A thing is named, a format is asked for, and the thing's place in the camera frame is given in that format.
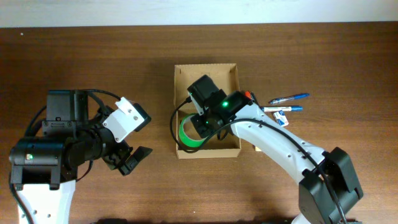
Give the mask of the green tape roll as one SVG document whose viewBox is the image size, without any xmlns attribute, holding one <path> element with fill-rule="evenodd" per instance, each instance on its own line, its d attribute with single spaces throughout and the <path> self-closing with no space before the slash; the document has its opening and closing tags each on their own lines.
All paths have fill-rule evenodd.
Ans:
<svg viewBox="0 0 398 224">
<path fill-rule="evenodd" d="M 200 147 L 200 145 L 205 141 L 204 139 L 196 140 L 190 138 L 184 129 L 184 125 L 186 123 L 191 122 L 191 118 L 194 117 L 194 113 L 186 115 L 183 119 L 182 122 L 180 123 L 179 129 L 178 129 L 178 136 L 180 137 L 180 141 L 184 143 L 184 145 L 192 148 L 197 148 Z"/>
</svg>

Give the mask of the brown cardboard box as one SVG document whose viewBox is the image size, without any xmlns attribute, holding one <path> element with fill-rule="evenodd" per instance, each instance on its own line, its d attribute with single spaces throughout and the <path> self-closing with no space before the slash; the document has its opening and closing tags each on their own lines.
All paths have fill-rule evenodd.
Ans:
<svg viewBox="0 0 398 224">
<path fill-rule="evenodd" d="M 187 88 L 203 75 L 208 75 L 215 85 L 227 95 L 239 90 L 238 69 L 235 63 L 176 65 L 174 70 L 174 106 L 188 97 Z M 231 134 L 222 141 L 212 137 L 202 150 L 189 154 L 176 147 L 179 159 L 209 159 L 238 157 L 241 140 Z"/>
</svg>

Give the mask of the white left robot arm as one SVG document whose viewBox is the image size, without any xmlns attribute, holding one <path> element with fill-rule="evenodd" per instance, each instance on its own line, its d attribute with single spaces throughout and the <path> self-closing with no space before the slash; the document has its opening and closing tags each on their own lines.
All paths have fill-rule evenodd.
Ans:
<svg viewBox="0 0 398 224">
<path fill-rule="evenodd" d="M 19 223 L 68 223 L 80 165 L 102 159 L 110 170 L 129 175 L 152 150 L 133 149 L 125 138 L 150 123 L 138 104 L 116 96 L 116 109 L 97 89 L 50 90 L 24 136 L 11 148 L 9 188 Z"/>
</svg>

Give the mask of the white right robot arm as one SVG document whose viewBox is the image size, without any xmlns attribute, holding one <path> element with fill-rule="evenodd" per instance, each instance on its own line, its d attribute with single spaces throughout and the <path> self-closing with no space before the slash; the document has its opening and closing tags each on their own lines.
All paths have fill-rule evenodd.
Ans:
<svg viewBox="0 0 398 224">
<path fill-rule="evenodd" d="M 208 142 L 226 130 L 258 147 L 298 185 L 300 213 L 294 223 L 347 223 L 346 214 L 363 198 L 348 153 L 327 152 L 271 120 L 254 98 L 241 91 L 226 94 L 204 75 L 187 88 L 197 113 L 192 122 Z"/>
</svg>

